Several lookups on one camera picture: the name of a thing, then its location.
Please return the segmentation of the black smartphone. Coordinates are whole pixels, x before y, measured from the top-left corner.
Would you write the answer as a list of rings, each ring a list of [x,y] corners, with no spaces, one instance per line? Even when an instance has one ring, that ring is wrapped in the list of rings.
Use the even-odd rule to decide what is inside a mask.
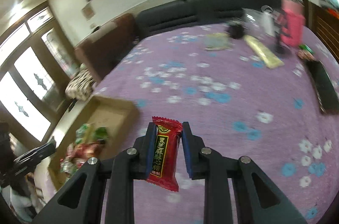
[[[322,62],[306,60],[304,66],[317,96],[320,112],[322,114],[338,114],[338,96]]]

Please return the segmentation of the purple floral tablecloth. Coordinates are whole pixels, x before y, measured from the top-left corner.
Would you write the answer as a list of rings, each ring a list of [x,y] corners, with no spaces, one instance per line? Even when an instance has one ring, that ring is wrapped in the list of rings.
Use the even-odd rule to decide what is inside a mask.
[[[320,112],[296,54],[270,69],[240,39],[228,50],[205,50],[206,36],[224,30],[195,26],[145,38],[94,94],[139,108],[123,148],[155,115],[187,121],[220,154],[252,158],[306,221],[317,223],[338,192],[338,115]]]

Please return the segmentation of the shallow cardboard box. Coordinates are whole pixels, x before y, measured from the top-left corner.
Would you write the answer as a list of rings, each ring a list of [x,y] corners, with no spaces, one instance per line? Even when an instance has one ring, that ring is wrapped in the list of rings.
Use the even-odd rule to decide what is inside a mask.
[[[139,115],[132,101],[90,98],[51,157],[48,171],[55,189],[59,190],[89,157],[114,157]]]

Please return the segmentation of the green leaf snack packet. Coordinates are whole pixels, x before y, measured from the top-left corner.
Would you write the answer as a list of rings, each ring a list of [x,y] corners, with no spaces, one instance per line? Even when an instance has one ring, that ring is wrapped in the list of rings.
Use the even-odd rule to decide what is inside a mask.
[[[105,140],[108,138],[108,132],[106,127],[99,127],[93,132],[93,140]]]

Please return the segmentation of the long cream snack bar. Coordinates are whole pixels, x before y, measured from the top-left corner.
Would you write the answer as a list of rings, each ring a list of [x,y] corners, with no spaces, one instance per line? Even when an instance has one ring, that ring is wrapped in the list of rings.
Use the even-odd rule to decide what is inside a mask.
[[[244,41],[254,51],[254,53],[270,68],[275,69],[284,65],[276,55],[273,54],[264,44],[257,40],[257,38],[245,35]]]

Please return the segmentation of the pink box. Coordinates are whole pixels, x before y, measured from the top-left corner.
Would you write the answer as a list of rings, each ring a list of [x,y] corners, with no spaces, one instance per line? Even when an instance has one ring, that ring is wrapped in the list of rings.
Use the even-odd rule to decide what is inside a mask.
[[[282,0],[280,15],[282,41],[297,48],[301,44],[305,24],[304,6],[292,0]]]

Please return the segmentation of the black small object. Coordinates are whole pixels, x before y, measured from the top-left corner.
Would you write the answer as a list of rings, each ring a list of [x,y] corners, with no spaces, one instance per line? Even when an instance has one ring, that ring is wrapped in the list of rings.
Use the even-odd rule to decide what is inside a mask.
[[[245,35],[244,26],[240,21],[230,22],[226,31],[233,39],[241,39]]]

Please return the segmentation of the leopard print blanket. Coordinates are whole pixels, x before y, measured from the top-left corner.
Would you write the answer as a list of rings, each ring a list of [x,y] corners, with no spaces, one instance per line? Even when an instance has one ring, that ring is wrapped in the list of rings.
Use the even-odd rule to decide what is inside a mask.
[[[88,68],[82,63],[79,71],[70,80],[65,94],[70,99],[87,101],[93,93],[95,81]]]

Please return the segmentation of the small red candy bar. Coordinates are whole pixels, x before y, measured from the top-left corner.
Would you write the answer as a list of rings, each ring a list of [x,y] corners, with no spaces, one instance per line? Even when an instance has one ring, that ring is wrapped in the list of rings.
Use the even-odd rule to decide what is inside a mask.
[[[152,120],[156,125],[156,139],[152,169],[147,182],[178,192],[175,173],[183,125],[165,117],[153,116]]]

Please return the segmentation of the green white wafer packet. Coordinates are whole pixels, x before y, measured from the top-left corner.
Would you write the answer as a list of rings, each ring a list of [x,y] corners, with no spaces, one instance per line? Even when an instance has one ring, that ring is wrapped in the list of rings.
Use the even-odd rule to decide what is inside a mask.
[[[93,130],[92,124],[88,124],[88,123],[82,124],[80,128],[78,128],[75,132],[76,139],[87,138],[90,135],[92,130]]]

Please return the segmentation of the red gold snack packet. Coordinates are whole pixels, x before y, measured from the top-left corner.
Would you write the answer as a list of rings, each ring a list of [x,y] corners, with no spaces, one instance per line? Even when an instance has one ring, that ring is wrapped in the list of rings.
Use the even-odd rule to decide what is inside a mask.
[[[104,146],[105,144],[100,142],[81,143],[75,146],[71,144],[67,149],[66,158],[79,169],[90,158],[98,158]]]

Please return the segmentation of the black leather sofa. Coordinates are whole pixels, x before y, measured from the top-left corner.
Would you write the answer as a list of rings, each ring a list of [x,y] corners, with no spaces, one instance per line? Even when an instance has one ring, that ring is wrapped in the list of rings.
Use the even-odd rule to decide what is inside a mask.
[[[136,16],[140,39],[198,25],[217,24],[241,18],[244,9],[260,10],[268,5],[282,7],[281,0],[176,0],[141,11]]]

